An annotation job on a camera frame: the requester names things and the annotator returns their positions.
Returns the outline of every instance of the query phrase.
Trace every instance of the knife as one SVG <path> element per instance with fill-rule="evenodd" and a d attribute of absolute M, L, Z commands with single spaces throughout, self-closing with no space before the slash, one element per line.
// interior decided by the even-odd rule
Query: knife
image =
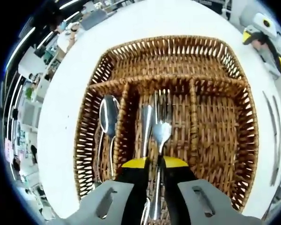
<path fill-rule="evenodd" d="M 275 104 L 275 109 L 277 112 L 277 117 L 278 117 L 278 124 L 279 124 L 279 137 L 278 137 L 278 147 L 277 147 L 277 167 L 276 171 L 274 171 L 273 175 L 273 183 L 276 182 L 278 171 L 279 171 L 279 164 L 280 164 L 280 156 L 281 156 L 281 120 L 280 120 L 280 114 L 278 110 L 278 103 L 277 99 L 275 96 L 273 96 L 274 104 Z"/>
<path fill-rule="evenodd" d="M 272 178 L 271 178 L 271 182 L 270 182 L 270 185 L 273 186 L 275 184 L 275 174 L 277 172 L 277 168 L 278 168 L 278 165 L 277 165 L 277 126 L 276 126 L 276 122 L 275 122 L 275 117 L 274 117 L 274 113 L 273 113 L 273 109 L 272 109 L 272 106 L 270 104 L 270 101 L 268 100 L 265 92 L 263 91 L 263 95 L 264 97 L 266 98 L 266 104 L 267 104 L 267 107 L 268 107 L 268 110 L 270 112 L 270 115 L 271 115 L 271 121 L 272 121 L 272 125 L 273 125 L 273 129 L 274 129 L 274 167 L 273 167 L 273 173 L 272 173 Z"/>

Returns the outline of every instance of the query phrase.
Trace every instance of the fluorescent light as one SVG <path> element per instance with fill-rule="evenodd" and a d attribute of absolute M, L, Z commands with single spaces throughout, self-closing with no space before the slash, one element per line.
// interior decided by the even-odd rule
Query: fluorescent light
<path fill-rule="evenodd" d="M 19 79 L 18 79 L 17 83 L 15 84 L 15 89 L 14 89 L 14 92 L 13 92 L 13 95 L 12 95 L 11 101 L 10 101 L 10 106 L 9 106 L 9 111 L 8 111 L 8 118 L 7 118 L 7 130 L 6 130 L 6 137 L 7 137 L 7 139 L 8 139 L 8 132 L 9 132 L 9 117 L 10 117 L 10 114 L 11 114 L 12 103 L 13 103 L 13 100 L 14 100 L 14 97 L 15 97 L 15 92 L 17 90 L 17 87 L 19 86 L 21 78 L 22 78 L 22 75 L 19 76 Z"/>
<path fill-rule="evenodd" d="M 63 9 L 63 8 L 65 8 L 65 7 L 68 7 L 68 6 L 70 6 L 70 5 L 72 5 L 73 3 L 78 2 L 78 1 L 79 1 L 79 0 L 72 0 L 72 1 L 70 1 L 70 2 L 68 2 L 68 3 L 64 4 L 64 5 L 62 5 L 59 9 Z"/>
<path fill-rule="evenodd" d="M 20 97 L 20 94 L 22 92 L 22 87 L 23 87 L 23 85 L 21 84 L 21 86 L 19 88 L 19 92 L 18 92 L 17 98 L 15 99 L 15 106 L 17 106 L 17 104 L 18 104 L 19 97 Z"/>
<path fill-rule="evenodd" d="M 43 40 L 41 43 L 39 43 L 39 45 L 37 46 L 37 49 L 39 49 L 40 47 L 42 47 L 42 45 L 45 43 L 46 40 L 48 40 L 48 38 L 53 34 L 53 31 L 51 31 Z"/>
<path fill-rule="evenodd" d="M 36 28 L 32 28 L 26 35 L 25 37 L 23 37 L 23 39 L 20 41 L 20 43 L 18 44 L 18 46 L 15 48 L 14 52 L 11 54 L 6 66 L 5 66 L 5 71 L 7 70 L 7 68 L 9 67 L 11 61 L 14 59 L 17 51 L 20 49 L 20 47 L 24 44 L 24 42 L 27 40 L 27 38 L 34 32 Z"/>
<path fill-rule="evenodd" d="M 14 144 L 14 118 L 11 119 L 11 143 Z"/>
<path fill-rule="evenodd" d="M 68 22 L 70 19 L 72 19 L 74 16 L 79 14 L 79 11 L 75 12 L 73 15 L 69 16 L 67 19 L 65 19 L 66 22 Z"/>

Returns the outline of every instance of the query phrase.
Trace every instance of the fork tines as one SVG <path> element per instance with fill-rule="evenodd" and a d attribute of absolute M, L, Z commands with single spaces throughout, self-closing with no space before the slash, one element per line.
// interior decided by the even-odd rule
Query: fork tines
<path fill-rule="evenodd" d="M 156 90 L 154 92 L 155 123 L 171 122 L 172 101 L 169 89 Z"/>

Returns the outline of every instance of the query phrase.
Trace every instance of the utensil handle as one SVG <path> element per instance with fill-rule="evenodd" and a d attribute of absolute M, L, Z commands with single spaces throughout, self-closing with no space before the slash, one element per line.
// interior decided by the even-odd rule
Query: utensil handle
<path fill-rule="evenodd" d="M 104 132 L 101 131 L 101 137 L 100 137 L 99 148 L 98 148 L 98 156 L 97 156 L 97 179 L 101 183 L 102 183 L 102 180 L 101 180 L 101 177 L 100 177 L 99 165 L 100 165 L 100 160 L 101 160 L 103 137 L 104 137 Z"/>
<path fill-rule="evenodd" d="M 149 211 L 150 211 L 150 205 L 151 205 L 151 201 L 147 197 L 147 201 L 145 203 L 144 211 L 142 212 L 142 216 L 141 216 L 141 220 L 140 220 L 140 225 L 147 225 L 148 217 L 149 217 Z"/>
<path fill-rule="evenodd" d="M 141 157 L 147 156 L 148 142 L 152 130 L 153 107 L 147 105 L 142 109 L 142 142 L 141 142 Z"/>
<path fill-rule="evenodd" d="M 156 178 L 156 188 L 153 195 L 153 201 L 150 206 L 150 218 L 152 220 L 158 220 L 161 216 L 161 167 L 157 165 L 157 178 Z"/>
<path fill-rule="evenodd" d="M 113 145 L 114 145 L 114 141 L 115 141 L 116 137 L 114 136 L 111 140 L 111 145 L 109 148 L 109 173 L 111 176 L 111 179 L 113 178 L 114 172 L 113 172 Z"/>

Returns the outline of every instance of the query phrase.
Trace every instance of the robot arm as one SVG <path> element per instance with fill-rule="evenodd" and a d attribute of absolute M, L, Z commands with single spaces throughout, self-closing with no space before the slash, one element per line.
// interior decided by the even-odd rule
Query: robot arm
<path fill-rule="evenodd" d="M 253 23 L 247 26 L 243 32 L 243 44 L 253 44 L 258 41 L 260 48 L 257 49 L 262 59 L 271 72 L 281 75 L 281 49 L 277 44 L 277 30 L 274 21 L 261 13 L 257 13 Z"/>
<path fill-rule="evenodd" d="M 263 224 L 260 219 L 234 210 L 229 197 L 208 181 L 197 180 L 187 163 L 177 158 L 164 158 L 165 200 L 173 225 Z M 48 224 L 140 225 L 148 185 L 146 164 L 142 161 L 129 161 L 117 181 L 105 181 L 81 200 L 77 212 Z"/>

